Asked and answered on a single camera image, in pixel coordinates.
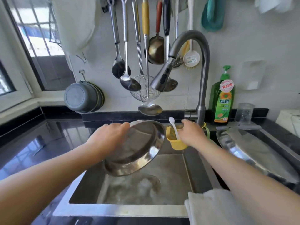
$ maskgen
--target clear drinking glass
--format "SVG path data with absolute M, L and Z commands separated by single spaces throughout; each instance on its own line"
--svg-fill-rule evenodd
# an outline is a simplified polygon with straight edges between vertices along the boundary
M 243 125 L 250 124 L 254 107 L 253 104 L 240 102 L 234 120 Z

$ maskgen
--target forearm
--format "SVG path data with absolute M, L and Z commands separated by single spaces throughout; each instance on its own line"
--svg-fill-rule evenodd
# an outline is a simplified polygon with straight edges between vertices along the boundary
M 30 224 L 77 176 L 101 161 L 91 151 L 81 145 L 0 181 L 0 224 Z
M 299 195 L 214 143 L 199 140 L 198 145 L 197 150 L 258 223 L 296 224 L 300 221 Z

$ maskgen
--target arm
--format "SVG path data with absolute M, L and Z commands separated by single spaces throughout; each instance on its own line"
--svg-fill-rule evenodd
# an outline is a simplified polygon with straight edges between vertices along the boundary
M 30 224 L 75 178 L 122 144 L 129 123 L 103 125 L 83 145 L 0 181 L 0 224 Z
M 299 224 L 298 194 L 210 142 L 196 123 L 182 122 L 180 138 L 205 157 L 257 223 Z

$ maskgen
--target faucet spout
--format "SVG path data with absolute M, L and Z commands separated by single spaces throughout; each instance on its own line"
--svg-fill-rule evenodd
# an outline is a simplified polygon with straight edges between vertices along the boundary
M 163 92 L 170 72 L 173 68 L 177 55 L 183 46 L 183 44 L 190 40 L 195 40 L 201 48 L 202 51 L 202 70 L 201 70 L 201 80 L 200 80 L 200 91 L 199 91 L 199 101 L 196 107 L 197 123 L 202 126 L 204 123 L 205 117 L 205 97 L 206 97 L 206 88 L 207 88 L 207 79 L 208 79 L 208 70 L 209 70 L 209 61 L 210 61 L 210 52 L 208 42 L 205 36 L 197 30 L 189 30 L 182 33 L 173 43 L 170 51 L 169 58 L 167 62 L 163 65 L 159 73 L 152 80 L 150 86 L 160 92 Z

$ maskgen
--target yellow container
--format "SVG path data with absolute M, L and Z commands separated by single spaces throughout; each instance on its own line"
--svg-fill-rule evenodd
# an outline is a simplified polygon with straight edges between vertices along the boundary
M 177 129 L 182 129 L 183 125 L 178 125 L 178 126 L 176 126 L 176 128 Z M 176 139 L 176 136 L 175 136 L 175 131 L 174 131 L 173 126 L 168 126 L 167 127 L 166 137 L 167 137 L 168 141 L 170 141 L 171 146 L 174 150 L 181 151 L 181 150 L 184 150 L 188 147 L 181 140 L 174 140 L 174 139 Z

